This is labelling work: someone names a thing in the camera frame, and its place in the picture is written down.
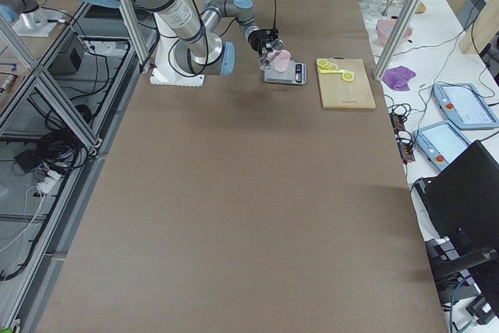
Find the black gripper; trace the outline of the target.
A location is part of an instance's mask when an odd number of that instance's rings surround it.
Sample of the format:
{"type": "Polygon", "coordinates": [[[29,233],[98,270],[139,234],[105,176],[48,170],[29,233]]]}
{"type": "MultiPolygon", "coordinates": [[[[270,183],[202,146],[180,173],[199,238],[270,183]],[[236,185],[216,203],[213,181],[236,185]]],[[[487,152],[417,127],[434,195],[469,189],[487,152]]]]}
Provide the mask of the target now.
{"type": "Polygon", "coordinates": [[[249,33],[249,45],[259,55],[267,55],[271,45],[278,39],[278,29],[256,29],[249,33]]]}

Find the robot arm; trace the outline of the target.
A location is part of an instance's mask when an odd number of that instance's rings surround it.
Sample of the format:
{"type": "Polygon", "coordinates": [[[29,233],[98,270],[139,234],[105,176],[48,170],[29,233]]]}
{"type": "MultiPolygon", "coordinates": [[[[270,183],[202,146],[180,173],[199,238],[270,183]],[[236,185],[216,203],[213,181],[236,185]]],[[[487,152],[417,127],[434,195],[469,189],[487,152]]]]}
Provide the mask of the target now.
{"type": "MultiPolygon", "coordinates": [[[[80,0],[117,9],[122,0],[80,0]]],[[[253,0],[211,0],[199,12],[194,1],[135,0],[172,29],[178,39],[175,62],[184,76],[229,76],[235,65],[235,48],[214,32],[221,19],[232,17],[250,47],[259,55],[262,70],[271,67],[283,49],[275,27],[263,29],[254,22],[253,0]]]]}
{"type": "Polygon", "coordinates": [[[48,24],[48,16],[37,0],[1,0],[1,16],[8,23],[21,19],[28,30],[48,24]]]}

